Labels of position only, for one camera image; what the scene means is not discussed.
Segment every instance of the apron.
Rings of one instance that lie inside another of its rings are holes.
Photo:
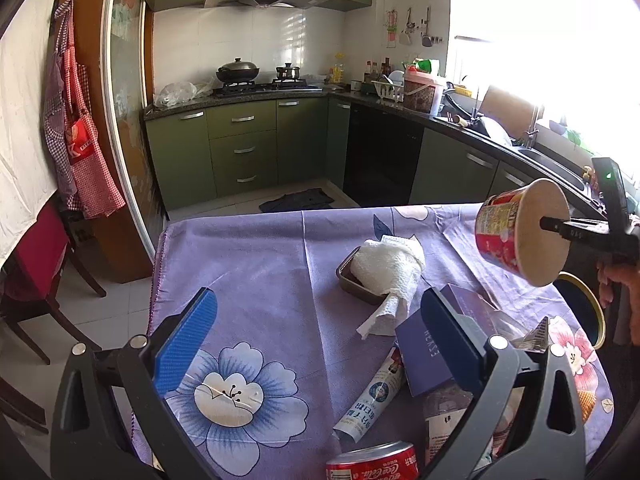
[[[71,172],[84,217],[108,216],[123,207],[125,202],[107,168],[98,144],[98,129],[82,94],[80,67],[76,62],[72,0],[63,25],[66,25],[63,54],[65,140]]]
[[[47,63],[43,126],[47,148],[56,166],[58,191],[67,209],[81,209],[78,188],[69,163],[65,141],[65,84],[62,81],[63,52],[66,50],[66,21],[69,17],[71,0],[61,4],[55,18],[63,17],[53,51]]]

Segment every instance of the window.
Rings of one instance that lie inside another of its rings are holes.
[[[565,116],[640,184],[640,9],[633,0],[451,0],[447,77]],[[456,36],[485,42],[456,40]]]

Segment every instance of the black dishwasher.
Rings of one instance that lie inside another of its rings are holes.
[[[343,191],[361,207],[406,205],[424,126],[351,105]]]

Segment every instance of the purple floral tablecloth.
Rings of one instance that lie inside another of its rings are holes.
[[[479,205],[403,206],[197,218],[169,226],[156,256],[149,331],[180,312],[201,286],[218,318],[167,403],[223,479],[321,479],[336,454],[394,440],[424,456],[422,399],[403,388],[357,446],[332,437],[393,338],[362,341],[374,308],[339,286],[336,267],[368,238],[415,235],[424,282],[490,299],[527,329],[543,316],[567,350],[586,415],[588,460],[606,435],[613,402],[596,352],[553,286],[533,288],[486,263],[473,239]],[[213,391],[224,392],[213,396]],[[134,420],[134,445],[153,462]]]

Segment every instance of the person's hand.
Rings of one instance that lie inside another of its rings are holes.
[[[600,304],[607,308],[613,301],[612,282],[622,283],[629,289],[629,302],[631,304],[631,320],[629,329],[631,341],[640,346],[640,264],[606,266],[598,262],[598,281],[600,282]]]

